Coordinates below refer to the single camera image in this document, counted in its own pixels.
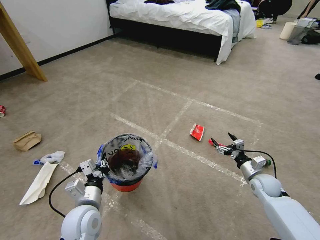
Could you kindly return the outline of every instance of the white bucket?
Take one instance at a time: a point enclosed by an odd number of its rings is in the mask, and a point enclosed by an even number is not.
[[[280,34],[280,38],[283,40],[288,40],[296,24],[297,23],[294,23],[294,22],[286,22]]]

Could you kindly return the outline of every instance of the white wall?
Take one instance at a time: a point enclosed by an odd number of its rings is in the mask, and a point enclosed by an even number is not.
[[[1,0],[36,61],[112,35],[105,0]],[[21,68],[0,35],[0,75]]]
[[[292,0],[292,7],[287,14],[298,17],[310,0]],[[320,3],[310,12],[309,17],[320,17]]]

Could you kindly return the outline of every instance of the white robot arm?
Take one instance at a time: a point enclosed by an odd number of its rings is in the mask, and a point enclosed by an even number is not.
[[[224,146],[211,139],[213,145],[219,153],[229,155],[236,161],[253,194],[262,202],[268,219],[282,240],[320,240],[320,226],[308,211],[299,202],[289,197],[278,179],[261,173],[266,159],[262,156],[248,158],[244,152],[244,141],[228,134],[233,140],[232,145]]]
[[[99,209],[104,173],[97,170],[92,160],[81,163],[80,168],[88,182],[83,184],[77,179],[65,187],[65,191],[75,200],[76,207],[62,222],[60,240],[96,240],[101,232]]]

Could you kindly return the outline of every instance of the brown paper bag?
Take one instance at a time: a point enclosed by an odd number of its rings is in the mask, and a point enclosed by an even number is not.
[[[14,140],[13,146],[21,151],[28,151],[34,145],[41,142],[41,134],[30,131]]]

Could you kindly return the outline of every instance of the bed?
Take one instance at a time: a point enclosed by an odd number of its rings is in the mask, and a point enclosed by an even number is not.
[[[248,2],[237,1],[241,7],[238,42],[255,37],[255,18]],[[150,27],[173,29],[201,36],[212,37],[216,48],[215,61],[219,65],[226,61],[232,43],[233,20],[220,10],[207,10],[204,0],[182,1],[167,5],[144,3],[144,0],[107,0],[111,27]]]

